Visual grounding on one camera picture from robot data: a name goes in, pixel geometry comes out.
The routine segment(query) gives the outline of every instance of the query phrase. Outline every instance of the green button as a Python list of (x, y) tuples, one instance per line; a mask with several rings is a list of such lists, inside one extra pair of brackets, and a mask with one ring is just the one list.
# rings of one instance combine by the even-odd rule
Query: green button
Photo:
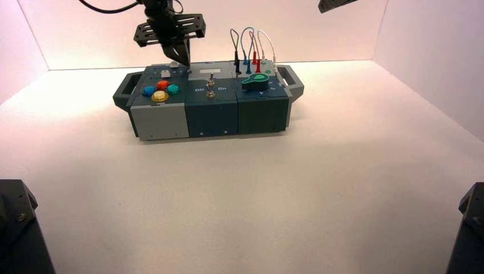
[(180, 91), (180, 87), (175, 84), (171, 84), (167, 88), (167, 93), (170, 95), (177, 95), (179, 91)]
[(264, 80), (266, 78), (263, 74), (256, 74), (254, 80)]

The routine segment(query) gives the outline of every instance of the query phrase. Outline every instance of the white backdrop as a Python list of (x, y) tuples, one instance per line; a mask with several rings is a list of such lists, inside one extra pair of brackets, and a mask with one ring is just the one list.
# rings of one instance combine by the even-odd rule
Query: white backdrop
[(481, 140), (483, 15), (483, 0), (389, 0), (374, 56)]
[(16, 0), (0, 1), (0, 104), (47, 72)]
[[(51, 70), (142, 67), (168, 61), (159, 45), (139, 48), (135, 27), (145, 22), (143, 7), (99, 14), (77, 0), (19, 0)], [(132, 0), (90, 0), (104, 9)], [(207, 35), (192, 40), (193, 61), (233, 58), (231, 27), (264, 29), (278, 61), (371, 59), (386, 0), (360, 0), (320, 14), (318, 0), (243, 2), (182, 0), (185, 13), (202, 13)]]

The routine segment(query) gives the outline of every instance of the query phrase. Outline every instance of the colored push button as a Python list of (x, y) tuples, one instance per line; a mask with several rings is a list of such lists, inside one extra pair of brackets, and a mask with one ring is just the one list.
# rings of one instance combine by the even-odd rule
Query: colored push button
[(151, 95), (153, 95), (156, 91), (156, 88), (154, 86), (147, 86), (143, 89), (143, 96), (145, 97), (150, 97)]
[(153, 94), (153, 96), (151, 96), (151, 100), (153, 100), (154, 102), (164, 102), (168, 99), (168, 97), (170, 97), (166, 92), (164, 91), (157, 91)]
[(243, 90), (263, 91), (269, 88), (269, 76), (265, 74), (252, 74), (242, 82)]
[(166, 88), (167, 88), (169, 85), (170, 85), (170, 83), (169, 83), (168, 81), (166, 81), (166, 80), (161, 80), (160, 82), (158, 82), (158, 83), (156, 84), (156, 89), (165, 91), (165, 90), (166, 90)]
[(167, 92), (170, 95), (177, 95), (179, 91), (180, 91), (180, 87), (175, 84), (171, 84), (167, 87)]

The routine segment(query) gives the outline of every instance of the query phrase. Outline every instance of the screw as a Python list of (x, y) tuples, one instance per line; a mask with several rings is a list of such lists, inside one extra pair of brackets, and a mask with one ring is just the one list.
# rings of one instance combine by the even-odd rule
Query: screw
[(482, 225), (481, 218), (479, 217), (472, 217), (472, 221), (479, 227)]
[(21, 223), (21, 222), (25, 221), (25, 219), (27, 219), (27, 214), (25, 214), (25, 213), (20, 213), (20, 214), (17, 216), (17, 223)]

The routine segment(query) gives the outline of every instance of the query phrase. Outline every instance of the gray panel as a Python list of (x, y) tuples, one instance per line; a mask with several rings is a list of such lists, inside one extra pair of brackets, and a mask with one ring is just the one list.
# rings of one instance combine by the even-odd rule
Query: gray panel
[(185, 104), (159, 104), (131, 107), (141, 140), (188, 138)]
[(213, 70), (220, 69), (220, 72), (213, 74), (216, 79), (230, 79), (232, 78), (232, 73), (230, 71), (230, 62), (206, 62), (206, 63), (192, 63), (191, 73), (188, 76), (188, 80), (207, 80), (210, 78), (210, 72), (200, 72), (201, 70)]

